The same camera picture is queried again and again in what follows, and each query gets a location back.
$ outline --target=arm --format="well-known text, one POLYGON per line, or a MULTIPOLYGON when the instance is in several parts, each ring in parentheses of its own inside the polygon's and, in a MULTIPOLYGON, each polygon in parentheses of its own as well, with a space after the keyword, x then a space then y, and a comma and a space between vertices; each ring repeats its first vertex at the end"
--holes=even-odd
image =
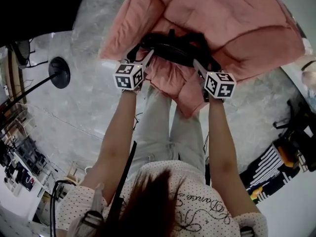
POLYGON ((236 151, 221 100, 209 97, 209 167, 212 185, 233 217, 259 212, 238 173, 236 151))
POLYGON ((67 231, 62 229, 56 229, 57 237, 67 237, 67 231))
POLYGON ((104 135, 99 158, 81 183, 92 189, 104 183, 103 197, 108 204, 116 192, 129 156, 135 110, 136 94, 132 91, 123 92, 104 135))

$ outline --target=black round base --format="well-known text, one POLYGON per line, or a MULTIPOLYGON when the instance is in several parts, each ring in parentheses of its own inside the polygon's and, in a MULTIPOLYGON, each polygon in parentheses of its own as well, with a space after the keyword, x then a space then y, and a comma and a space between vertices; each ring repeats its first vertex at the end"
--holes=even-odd
POLYGON ((55 57, 51 60, 48 66, 49 76, 58 74, 51 79, 53 85, 58 89, 63 89, 70 83, 70 70, 67 62, 61 57, 55 57))

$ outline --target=black and white striped fabric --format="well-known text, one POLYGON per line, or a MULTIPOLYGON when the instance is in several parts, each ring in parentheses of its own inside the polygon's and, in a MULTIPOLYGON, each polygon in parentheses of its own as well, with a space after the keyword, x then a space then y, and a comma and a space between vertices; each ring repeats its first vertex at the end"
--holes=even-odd
POLYGON ((255 170, 253 180, 247 190, 280 174, 278 168, 283 164, 283 161, 274 145, 271 145, 259 159, 261 161, 258 163, 258 168, 255 170))
POLYGON ((247 191, 262 186, 271 178, 280 174, 278 168, 283 165, 283 161, 272 144, 260 157, 253 161, 248 169, 240 174, 240 178, 247 191))
POLYGON ((306 172, 308 171, 308 168, 306 166, 306 160, 305 160, 305 157, 302 155, 302 153, 299 153, 298 154, 298 160, 299 160, 299 165, 300 165, 300 168, 306 172))
POLYGON ((270 180, 269 182, 262 185, 262 192, 258 195, 257 199, 254 200, 255 204, 262 202, 269 196, 277 192, 284 185, 289 183, 299 172, 300 168, 290 168, 285 165, 279 168, 280 174, 270 180))

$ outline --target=brown hair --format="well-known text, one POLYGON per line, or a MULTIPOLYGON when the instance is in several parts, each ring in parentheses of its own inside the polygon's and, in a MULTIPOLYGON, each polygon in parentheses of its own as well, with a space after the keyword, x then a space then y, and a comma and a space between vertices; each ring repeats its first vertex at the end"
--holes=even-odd
POLYGON ((129 202, 118 222, 113 226, 113 221, 107 218, 95 237, 171 236, 176 224, 177 194, 183 181, 180 182, 176 192, 170 195, 170 176, 170 170, 165 170, 155 179, 151 175, 138 175, 129 202))

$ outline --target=light gray pants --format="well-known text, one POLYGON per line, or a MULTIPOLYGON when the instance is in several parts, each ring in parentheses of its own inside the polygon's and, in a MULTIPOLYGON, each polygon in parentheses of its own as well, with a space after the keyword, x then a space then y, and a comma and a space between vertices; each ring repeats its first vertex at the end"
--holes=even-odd
POLYGON ((144 113, 137 124, 133 140, 137 148, 129 170, 129 177, 152 161, 180 160, 205 173, 203 135, 198 114, 184 119, 176 109, 171 132, 169 113, 171 99, 150 86, 144 113))

